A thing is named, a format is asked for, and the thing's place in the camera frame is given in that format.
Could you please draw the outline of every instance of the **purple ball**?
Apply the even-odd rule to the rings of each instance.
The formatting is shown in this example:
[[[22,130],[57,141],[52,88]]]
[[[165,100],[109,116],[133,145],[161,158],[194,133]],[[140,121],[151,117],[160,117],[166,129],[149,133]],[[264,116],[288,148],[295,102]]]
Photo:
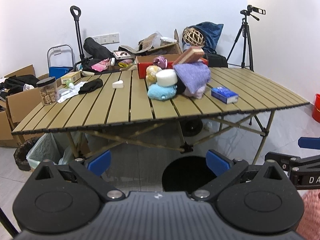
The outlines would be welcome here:
[[[168,66],[168,60],[163,56],[158,56],[153,60],[153,65],[156,65],[161,69],[166,69]]]

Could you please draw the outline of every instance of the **blue cooler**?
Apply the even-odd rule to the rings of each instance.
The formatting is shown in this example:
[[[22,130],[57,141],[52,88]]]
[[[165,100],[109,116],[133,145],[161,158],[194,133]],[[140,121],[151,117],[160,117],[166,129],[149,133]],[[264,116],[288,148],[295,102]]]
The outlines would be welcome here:
[[[49,77],[56,77],[56,79],[64,76],[73,70],[73,67],[54,66],[49,68]]]

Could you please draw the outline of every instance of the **purple towel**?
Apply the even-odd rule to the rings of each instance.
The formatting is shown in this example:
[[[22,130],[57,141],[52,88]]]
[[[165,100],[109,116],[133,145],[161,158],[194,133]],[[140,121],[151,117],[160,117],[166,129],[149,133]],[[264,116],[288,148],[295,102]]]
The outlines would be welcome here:
[[[191,94],[195,94],[199,88],[206,85],[211,79],[209,68],[199,61],[177,64],[173,66],[173,69]]]

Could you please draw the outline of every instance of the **folding table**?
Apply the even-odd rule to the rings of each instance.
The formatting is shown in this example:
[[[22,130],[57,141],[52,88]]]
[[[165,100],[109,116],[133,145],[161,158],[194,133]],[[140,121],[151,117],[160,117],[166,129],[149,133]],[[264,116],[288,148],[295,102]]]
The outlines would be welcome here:
[[[84,77],[79,82],[100,78],[103,87],[88,94],[74,96],[63,103],[49,106],[39,104],[17,125],[12,134],[64,132],[69,138],[75,157],[79,155],[79,147],[71,138],[72,131],[81,131],[115,141],[101,150],[110,149],[120,143],[129,143],[178,150],[183,153],[192,151],[192,146],[185,142],[179,122],[206,118],[219,122],[219,131],[200,139],[193,145],[238,127],[262,136],[253,160],[255,163],[269,134],[275,111],[309,104],[307,100],[287,88],[250,70],[241,68],[210,68],[210,70],[211,81],[207,84],[202,99],[177,95],[167,101],[148,98],[148,85],[144,79],[139,79],[138,71]],[[124,88],[114,90],[112,83],[118,80],[123,80]],[[238,93],[238,102],[226,105],[212,97],[211,88],[217,86],[225,86]],[[266,127],[257,117],[261,112],[270,112]],[[234,123],[224,120],[226,115],[232,114],[247,114],[247,116]],[[242,125],[252,117],[257,121],[260,130]],[[176,122],[178,125],[181,141],[179,147],[155,145],[135,139],[137,135],[167,122]]]

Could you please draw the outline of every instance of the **rattan ball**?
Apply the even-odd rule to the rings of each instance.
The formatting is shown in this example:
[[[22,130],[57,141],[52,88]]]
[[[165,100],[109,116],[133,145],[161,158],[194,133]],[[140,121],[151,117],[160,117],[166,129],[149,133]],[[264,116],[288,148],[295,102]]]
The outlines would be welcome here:
[[[195,28],[185,28],[183,30],[182,38],[185,43],[189,43],[191,46],[204,46],[204,36],[200,31]]]

